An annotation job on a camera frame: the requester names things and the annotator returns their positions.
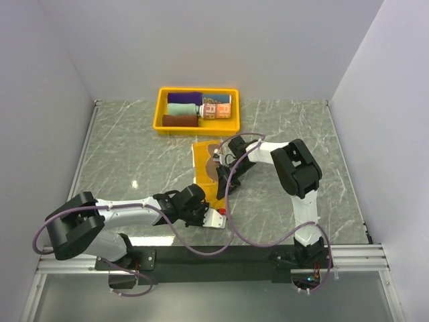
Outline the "yellow brown towel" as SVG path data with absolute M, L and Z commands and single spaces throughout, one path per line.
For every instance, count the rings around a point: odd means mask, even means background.
M 205 193 L 205 201 L 216 210 L 225 209 L 225 199 L 217 199 L 219 180 L 217 175 L 218 162 L 213 154 L 220 146 L 219 140 L 195 142 L 192 144 L 192 161 L 194 167 L 194 183 Z

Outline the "striped rabbit print towel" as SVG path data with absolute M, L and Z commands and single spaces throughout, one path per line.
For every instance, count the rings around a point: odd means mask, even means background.
M 230 103 L 203 103 L 198 114 L 203 119 L 229 119 L 231 117 Z

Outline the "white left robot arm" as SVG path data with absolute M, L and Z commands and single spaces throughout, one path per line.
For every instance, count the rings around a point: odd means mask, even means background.
M 129 238 L 110 230 L 132 225 L 166 225 L 181 220 L 202 227 L 210 204 L 196 184 L 134 201 L 106 201 L 83 192 L 46 217 L 48 236 L 57 260 L 80 254 L 106 258 L 121 270 L 130 268 L 135 253 Z

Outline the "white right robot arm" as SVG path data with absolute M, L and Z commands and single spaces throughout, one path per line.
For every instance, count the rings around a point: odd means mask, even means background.
M 319 261 L 327 240 L 317 228 L 317 192 L 322 171 L 317 161 L 301 139 L 290 142 L 266 142 L 263 134 L 258 140 L 246 142 L 242 136 L 226 139 L 234 160 L 227 162 L 222 148 L 214 151 L 214 159 L 220 164 L 216 168 L 218 188 L 216 198 L 223 199 L 240 185 L 239 178 L 257 163 L 271 164 L 280 184 L 292 200 L 294 221 L 294 250 L 288 261 L 295 267 L 309 268 Z

